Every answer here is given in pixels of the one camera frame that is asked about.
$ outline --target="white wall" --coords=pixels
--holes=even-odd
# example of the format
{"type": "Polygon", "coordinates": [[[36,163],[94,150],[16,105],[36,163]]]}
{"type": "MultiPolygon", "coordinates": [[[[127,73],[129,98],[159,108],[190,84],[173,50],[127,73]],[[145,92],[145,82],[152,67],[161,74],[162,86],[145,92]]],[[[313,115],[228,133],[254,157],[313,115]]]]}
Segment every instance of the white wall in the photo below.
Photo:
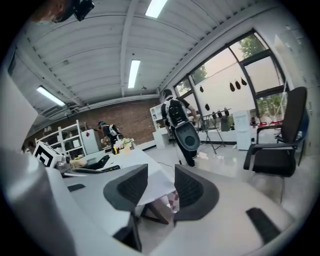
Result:
{"type": "Polygon", "coordinates": [[[0,68],[1,147],[20,151],[38,113],[19,91],[8,72],[0,68]]]}

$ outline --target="office chair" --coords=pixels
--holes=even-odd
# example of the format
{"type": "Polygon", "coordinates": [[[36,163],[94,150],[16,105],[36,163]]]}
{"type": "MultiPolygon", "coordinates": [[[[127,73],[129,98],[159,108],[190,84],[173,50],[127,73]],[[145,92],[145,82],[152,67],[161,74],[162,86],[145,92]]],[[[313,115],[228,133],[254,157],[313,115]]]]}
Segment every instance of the office chair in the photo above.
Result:
{"type": "Polygon", "coordinates": [[[280,176],[282,184],[284,184],[284,177],[291,177],[294,174],[296,170],[295,150],[300,143],[296,138],[303,120],[306,100],[307,89],[305,87],[297,87],[288,92],[282,124],[262,126],[257,129],[256,144],[250,146],[245,157],[243,165],[245,170],[250,169],[251,156],[255,155],[253,172],[280,176]],[[283,143],[259,144],[259,133],[265,129],[275,128],[281,128],[283,143]]]}
{"type": "MultiPolygon", "coordinates": [[[[297,142],[299,142],[299,143],[302,142],[302,147],[301,147],[301,153],[300,153],[300,156],[299,156],[298,166],[300,166],[302,155],[304,153],[308,127],[309,127],[309,117],[308,117],[307,111],[305,110],[304,114],[303,114],[303,119],[302,119],[302,122],[301,122],[301,125],[300,125],[300,128],[299,128],[299,131],[301,132],[301,137],[296,139],[297,142]]],[[[275,136],[275,139],[276,139],[276,143],[279,143],[279,142],[283,143],[284,142],[281,133],[277,134],[275,136]]]]}

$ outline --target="backpack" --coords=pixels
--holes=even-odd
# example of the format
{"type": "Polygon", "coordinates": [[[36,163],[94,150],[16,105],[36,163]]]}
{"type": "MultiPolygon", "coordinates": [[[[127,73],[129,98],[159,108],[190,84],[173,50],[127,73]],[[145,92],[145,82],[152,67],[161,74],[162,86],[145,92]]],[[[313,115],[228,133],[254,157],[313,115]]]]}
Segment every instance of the backpack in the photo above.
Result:
{"type": "Polygon", "coordinates": [[[189,121],[186,107],[181,101],[172,98],[163,104],[165,105],[166,118],[172,127],[189,121]]]}

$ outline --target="ceiling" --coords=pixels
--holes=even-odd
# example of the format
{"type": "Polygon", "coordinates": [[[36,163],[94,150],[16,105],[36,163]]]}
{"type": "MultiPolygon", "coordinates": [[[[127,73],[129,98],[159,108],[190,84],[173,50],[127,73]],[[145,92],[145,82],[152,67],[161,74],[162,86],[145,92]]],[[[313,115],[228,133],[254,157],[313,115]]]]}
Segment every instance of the ceiling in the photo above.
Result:
{"type": "Polygon", "coordinates": [[[258,1],[168,0],[158,18],[145,15],[151,0],[93,2],[83,21],[28,23],[17,40],[11,77],[47,118],[61,108],[36,91],[39,85],[69,108],[155,97],[196,45],[258,1]],[[131,60],[141,64],[128,89],[131,60]]]}

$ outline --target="fluorescent light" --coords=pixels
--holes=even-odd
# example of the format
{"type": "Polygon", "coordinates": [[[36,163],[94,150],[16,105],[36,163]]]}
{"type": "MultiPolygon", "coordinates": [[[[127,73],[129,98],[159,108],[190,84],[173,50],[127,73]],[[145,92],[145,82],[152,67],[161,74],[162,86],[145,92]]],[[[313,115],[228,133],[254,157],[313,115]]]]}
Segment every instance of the fluorescent light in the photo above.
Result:
{"type": "Polygon", "coordinates": [[[45,88],[40,86],[38,89],[36,89],[39,93],[41,93],[43,96],[46,96],[49,100],[52,100],[54,103],[58,104],[59,106],[64,106],[65,103],[62,102],[60,99],[58,99],[56,96],[53,96],[50,92],[48,92],[45,88]]]}
{"type": "Polygon", "coordinates": [[[134,88],[135,87],[139,65],[140,65],[140,60],[131,61],[128,88],[134,88]]]}
{"type": "Polygon", "coordinates": [[[158,18],[162,8],[165,6],[167,0],[152,0],[145,15],[153,18],[158,18]]]}

